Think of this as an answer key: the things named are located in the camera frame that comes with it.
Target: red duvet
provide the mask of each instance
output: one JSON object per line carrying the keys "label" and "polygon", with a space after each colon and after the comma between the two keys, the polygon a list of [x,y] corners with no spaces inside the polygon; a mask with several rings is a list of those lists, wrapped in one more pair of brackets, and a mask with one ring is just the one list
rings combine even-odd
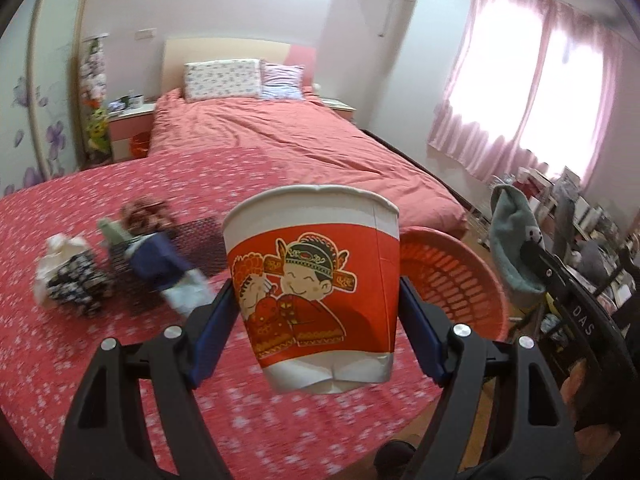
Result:
{"label": "red duvet", "polygon": [[465,210],[441,183],[338,117],[312,94],[306,97],[188,104],[179,90],[173,90],[156,105],[150,154],[260,148],[285,168],[290,184],[343,184],[370,190],[399,207],[402,227],[431,227],[456,236],[465,232]]}

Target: headboard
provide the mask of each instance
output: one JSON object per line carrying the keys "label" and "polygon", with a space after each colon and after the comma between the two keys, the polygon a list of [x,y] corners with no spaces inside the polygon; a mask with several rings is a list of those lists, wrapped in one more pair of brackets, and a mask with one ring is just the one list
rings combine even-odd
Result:
{"label": "headboard", "polygon": [[164,44],[160,90],[164,94],[182,87],[185,63],[249,57],[270,63],[304,65],[303,85],[309,86],[313,82],[316,67],[313,47],[236,38],[185,38],[166,40]]}

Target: metal screw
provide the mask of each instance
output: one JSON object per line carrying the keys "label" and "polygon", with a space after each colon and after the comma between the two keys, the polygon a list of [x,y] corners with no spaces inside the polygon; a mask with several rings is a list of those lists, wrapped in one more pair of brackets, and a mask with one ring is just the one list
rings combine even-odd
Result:
{"label": "metal screw", "polygon": [[164,337],[167,339],[176,339],[182,335],[182,329],[177,325],[168,326],[164,329]]}
{"label": "metal screw", "polygon": [[471,335],[471,329],[468,325],[458,323],[453,327],[453,333],[459,337],[468,337]]}
{"label": "metal screw", "polygon": [[100,343],[100,348],[103,350],[113,350],[116,348],[118,342],[113,337],[108,337],[103,342]]}
{"label": "metal screw", "polygon": [[531,349],[536,345],[533,339],[530,338],[528,335],[524,335],[520,339],[518,339],[518,344],[523,348],[527,348],[527,349]]}

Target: blue cloth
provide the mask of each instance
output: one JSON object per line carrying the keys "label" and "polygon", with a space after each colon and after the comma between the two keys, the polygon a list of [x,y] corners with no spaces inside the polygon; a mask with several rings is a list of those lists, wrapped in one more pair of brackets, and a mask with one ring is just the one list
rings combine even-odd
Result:
{"label": "blue cloth", "polygon": [[175,251],[164,233],[145,239],[134,251],[129,265],[154,290],[167,290],[176,285],[193,266]]}

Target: floral pillow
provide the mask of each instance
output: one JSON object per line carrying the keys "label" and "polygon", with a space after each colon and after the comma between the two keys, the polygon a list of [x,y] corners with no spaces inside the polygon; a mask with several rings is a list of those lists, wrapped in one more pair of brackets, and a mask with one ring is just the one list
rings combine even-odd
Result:
{"label": "floral pillow", "polygon": [[184,98],[188,103],[219,97],[260,97],[259,59],[220,59],[184,65]]}
{"label": "floral pillow", "polygon": [[261,99],[304,99],[302,97],[302,65],[262,64]]}

